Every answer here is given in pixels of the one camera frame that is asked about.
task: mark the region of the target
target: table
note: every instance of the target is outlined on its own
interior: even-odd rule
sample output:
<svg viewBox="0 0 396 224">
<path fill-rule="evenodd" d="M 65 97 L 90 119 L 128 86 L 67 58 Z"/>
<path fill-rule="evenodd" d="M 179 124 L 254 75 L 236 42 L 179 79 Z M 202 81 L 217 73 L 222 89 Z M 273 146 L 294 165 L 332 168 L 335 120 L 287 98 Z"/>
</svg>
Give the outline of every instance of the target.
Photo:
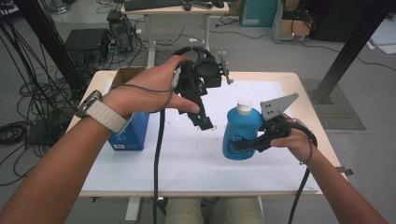
<svg viewBox="0 0 396 224">
<path fill-rule="evenodd" d="M 115 74 L 116 71 L 97 72 L 86 94 L 95 89 L 102 91 Z M 235 80 L 232 85 L 242 85 L 241 83 L 247 85 L 257 82 L 265 87 L 266 90 L 254 91 L 254 94 L 277 92 L 279 88 L 282 91 L 280 94 L 299 93 L 299 98 L 286 112 L 299 118 L 313 130 L 318 139 L 319 150 L 334 166 L 340 166 L 297 75 L 293 73 L 231 72 L 231 78 Z M 203 96 L 206 114 L 212 119 L 217 131 L 199 131 L 197 127 L 193 127 L 187 116 L 183 117 L 173 109 L 167 110 L 159 168 L 160 196 L 226 197 L 295 194 L 305 168 L 298 164 L 288 150 L 271 148 L 263 153 L 255 154 L 252 159 L 246 161 L 230 161 L 222 157 L 219 144 L 222 141 L 221 134 L 225 130 L 226 119 L 225 114 L 223 114 L 223 119 L 216 117 L 216 111 L 220 110 L 221 106 L 228 104 L 227 102 L 232 103 L 224 106 L 223 110 L 228 110 L 236 104 L 237 99 L 224 99 L 224 101 L 219 99 L 221 93 L 231 86 L 223 85 L 220 88 L 208 89 L 209 94 Z M 213 102 L 208 98 L 209 95 L 218 98 L 221 106 L 214 107 Z M 269 95 L 263 96 L 262 99 L 263 101 L 271 100 L 264 98 L 273 99 Z M 255 108 L 260 108 L 256 102 L 252 103 Z M 70 126 L 77 120 L 77 118 L 73 118 Z M 105 144 L 88 175 L 80 196 L 152 197 L 152 166 L 158 126 L 159 115 L 151 114 L 143 151 L 117 152 L 108 143 Z M 204 147 L 211 146 L 211 151 L 202 153 L 205 150 Z M 235 170 L 241 171 L 241 169 L 246 169 L 248 172 L 235 173 Z M 242 184 L 235 182 L 238 178 Z M 304 194 L 322 194 L 315 180 L 309 179 L 304 188 Z"/>
<path fill-rule="evenodd" d="M 124 6 L 121 8 L 121 13 L 124 15 L 143 15 L 145 18 L 146 29 L 148 33 L 148 67 L 154 66 L 155 63 L 155 48 L 156 42 L 152 37 L 153 26 L 204 26 L 205 40 L 204 48 L 209 47 L 209 28 L 210 16 L 224 15 L 229 12 L 227 3 L 224 3 L 223 8 L 212 7 L 212 9 L 202 9 L 193 7 L 191 11 L 185 11 L 183 7 L 163 7 L 147 10 L 125 11 Z"/>
</svg>

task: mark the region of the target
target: black pole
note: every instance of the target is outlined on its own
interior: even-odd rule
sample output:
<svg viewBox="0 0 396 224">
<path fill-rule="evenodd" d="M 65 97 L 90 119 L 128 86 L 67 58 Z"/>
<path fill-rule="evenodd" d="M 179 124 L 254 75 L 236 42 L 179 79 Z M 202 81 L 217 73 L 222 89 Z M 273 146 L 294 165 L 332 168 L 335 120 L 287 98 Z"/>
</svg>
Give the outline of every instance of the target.
<svg viewBox="0 0 396 224">
<path fill-rule="evenodd" d="M 35 35 L 43 44 L 49 56 L 58 66 L 59 71 L 69 84 L 73 95 L 78 99 L 82 98 L 87 85 L 72 60 L 67 54 L 64 42 L 50 22 L 48 15 L 43 11 L 37 0 L 14 0 L 19 11 L 35 32 Z"/>
<path fill-rule="evenodd" d="M 367 9 L 363 19 L 357 25 L 350 38 L 341 49 L 326 76 L 314 91 L 309 92 L 314 104 L 332 103 L 332 100 L 330 99 L 332 90 L 361 52 L 367 41 L 369 41 L 376 28 L 387 16 L 390 7 L 392 7 L 393 4 L 395 4 L 395 0 L 373 1 L 371 7 Z"/>
</svg>

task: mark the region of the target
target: green mat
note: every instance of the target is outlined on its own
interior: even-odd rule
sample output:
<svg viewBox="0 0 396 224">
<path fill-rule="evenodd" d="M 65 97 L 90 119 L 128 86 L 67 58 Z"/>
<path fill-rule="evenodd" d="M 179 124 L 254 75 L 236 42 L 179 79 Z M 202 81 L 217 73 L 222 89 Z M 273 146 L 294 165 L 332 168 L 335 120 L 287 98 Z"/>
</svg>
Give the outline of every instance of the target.
<svg viewBox="0 0 396 224">
<path fill-rule="evenodd" d="M 315 90 L 320 81 L 319 79 L 301 79 L 308 96 L 309 91 Z M 311 100 L 324 129 L 366 130 L 363 123 L 361 123 L 361 119 L 338 85 L 335 86 L 330 98 L 332 99 L 332 105 L 318 105 Z"/>
</svg>

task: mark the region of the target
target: cardboard box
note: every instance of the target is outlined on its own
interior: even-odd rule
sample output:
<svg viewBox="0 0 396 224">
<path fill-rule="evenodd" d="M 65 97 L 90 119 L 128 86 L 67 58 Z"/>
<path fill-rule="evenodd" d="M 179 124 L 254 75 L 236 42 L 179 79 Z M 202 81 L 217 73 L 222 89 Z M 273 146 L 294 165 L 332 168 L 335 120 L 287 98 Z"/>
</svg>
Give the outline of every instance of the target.
<svg viewBox="0 0 396 224">
<path fill-rule="evenodd" d="M 145 69 L 145 67 L 120 68 L 113 79 L 111 88 L 127 82 Z M 149 113 L 133 113 L 124 131 L 121 134 L 111 134 L 107 141 L 117 151 L 143 150 L 148 123 Z"/>
<path fill-rule="evenodd" d="M 271 27 L 276 13 L 276 0 L 245 0 L 239 17 L 241 26 Z"/>
<path fill-rule="evenodd" d="M 300 0 L 287 0 L 285 7 L 287 11 L 295 10 Z M 309 35 L 311 21 L 284 20 L 284 6 L 281 0 L 277 0 L 277 9 L 272 26 L 274 39 L 277 40 L 301 40 Z"/>
</svg>

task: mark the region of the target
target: hand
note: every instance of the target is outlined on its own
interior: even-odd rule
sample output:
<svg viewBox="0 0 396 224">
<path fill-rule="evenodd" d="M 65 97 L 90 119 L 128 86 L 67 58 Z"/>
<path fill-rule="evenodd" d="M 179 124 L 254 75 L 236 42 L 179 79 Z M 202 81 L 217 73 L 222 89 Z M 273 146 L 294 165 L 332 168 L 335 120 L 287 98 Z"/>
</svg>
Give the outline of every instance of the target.
<svg viewBox="0 0 396 224">
<path fill-rule="evenodd" d="M 283 116 L 286 118 L 287 122 L 295 122 L 295 120 L 290 118 L 287 114 L 283 114 Z M 308 161 L 311 147 L 312 150 L 317 149 L 305 133 L 296 129 L 291 129 L 291 134 L 287 138 L 272 140 L 271 147 L 287 147 L 293 156 L 301 162 Z"/>
<path fill-rule="evenodd" d="M 185 56 L 172 56 L 166 63 L 146 69 L 126 84 L 156 91 L 170 90 L 170 85 L 178 64 L 188 59 Z M 121 115 L 126 116 L 136 111 L 158 111 L 166 104 L 170 94 L 171 99 L 166 105 L 166 108 L 175 108 L 191 113 L 199 112 L 199 106 L 197 104 L 176 95 L 173 91 L 153 92 L 130 86 L 117 87 L 110 91 L 104 97 L 103 101 Z"/>
</svg>

